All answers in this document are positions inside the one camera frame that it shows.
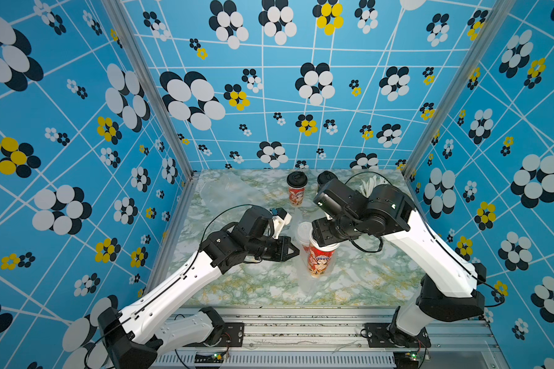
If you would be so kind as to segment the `red cup white lid front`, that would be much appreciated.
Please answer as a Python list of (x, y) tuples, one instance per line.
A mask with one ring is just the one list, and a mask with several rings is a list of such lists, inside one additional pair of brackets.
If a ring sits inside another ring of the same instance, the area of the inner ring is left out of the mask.
[(303, 251), (308, 253), (311, 245), (310, 236), (312, 235), (312, 224), (310, 222), (301, 222), (295, 231), (295, 240)]

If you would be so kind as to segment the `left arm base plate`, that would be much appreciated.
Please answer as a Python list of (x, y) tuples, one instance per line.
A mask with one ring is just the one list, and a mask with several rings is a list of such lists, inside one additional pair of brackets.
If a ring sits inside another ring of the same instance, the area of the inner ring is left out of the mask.
[(187, 347), (242, 347), (245, 324), (228, 322), (215, 327), (203, 342), (187, 344)]

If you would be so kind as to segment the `red cup white lid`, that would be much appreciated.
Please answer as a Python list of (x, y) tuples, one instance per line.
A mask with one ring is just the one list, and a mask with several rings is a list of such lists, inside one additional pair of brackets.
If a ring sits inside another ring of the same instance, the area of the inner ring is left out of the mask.
[(338, 247), (339, 243), (319, 246), (318, 241), (315, 240), (313, 235), (309, 235), (307, 264), (312, 277), (320, 277), (326, 273)]
[(301, 222), (295, 231), (295, 240), (303, 251), (308, 253), (311, 245), (310, 236), (312, 235), (312, 224), (310, 222)]

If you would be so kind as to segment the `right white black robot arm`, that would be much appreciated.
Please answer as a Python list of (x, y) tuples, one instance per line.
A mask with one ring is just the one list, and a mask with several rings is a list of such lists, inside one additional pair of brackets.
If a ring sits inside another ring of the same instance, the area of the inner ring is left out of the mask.
[(392, 184), (380, 184), (369, 196), (338, 179), (322, 185), (314, 198), (325, 213), (312, 222), (312, 237), (320, 248), (362, 235), (388, 241), (404, 251), (425, 275), (420, 289), (395, 310), (384, 338), (398, 347), (430, 347), (426, 326), (483, 314), (485, 298), (478, 292), (486, 268), (461, 259), (428, 226), (409, 195)]

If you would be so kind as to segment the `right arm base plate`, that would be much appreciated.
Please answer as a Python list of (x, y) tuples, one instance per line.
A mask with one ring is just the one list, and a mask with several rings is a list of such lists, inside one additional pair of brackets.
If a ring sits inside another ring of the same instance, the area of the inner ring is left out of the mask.
[(431, 348), (431, 341), (425, 328), (417, 336), (410, 336), (402, 331), (391, 332), (389, 324), (386, 323), (366, 323), (359, 334), (368, 341), (371, 348)]

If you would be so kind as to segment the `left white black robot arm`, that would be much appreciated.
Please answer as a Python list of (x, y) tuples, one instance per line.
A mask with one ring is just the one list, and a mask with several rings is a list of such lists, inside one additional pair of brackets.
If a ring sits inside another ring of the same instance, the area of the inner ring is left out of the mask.
[(84, 358), (86, 368), (149, 368), (158, 356), (190, 344), (220, 343), (226, 323), (212, 307), (172, 320), (196, 292), (240, 264), (283, 262), (299, 255), (282, 235), (292, 217), (283, 208), (248, 204), (239, 221), (205, 232), (198, 249), (174, 274), (122, 310), (98, 316), (101, 336)]

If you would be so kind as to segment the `clear plastic carrier bag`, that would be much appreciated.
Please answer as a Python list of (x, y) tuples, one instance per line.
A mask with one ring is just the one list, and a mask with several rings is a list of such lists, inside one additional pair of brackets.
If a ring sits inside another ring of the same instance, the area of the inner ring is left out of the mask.
[(332, 257), (331, 264), (329, 265), (326, 273), (320, 277), (312, 277), (307, 264), (308, 253), (304, 252), (302, 247), (299, 246), (295, 240), (295, 231), (298, 225), (304, 221), (310, 222), (312, 224), (309, 219), (304, 217), (303, 213), (299, 209), (295, 209), (293, 212), (292, 221), (289, 225), (289, 235), (292, 237), (293, 244), (300, 250), (299, 256), (294, 258), (294, 264), (298, 273), (299, 286), (304, 294), (312, 295), (319, 289), (319, 280), (325, 280), (326, 276), (331, 273), (332, 268), (335, 264), (335, 254)]

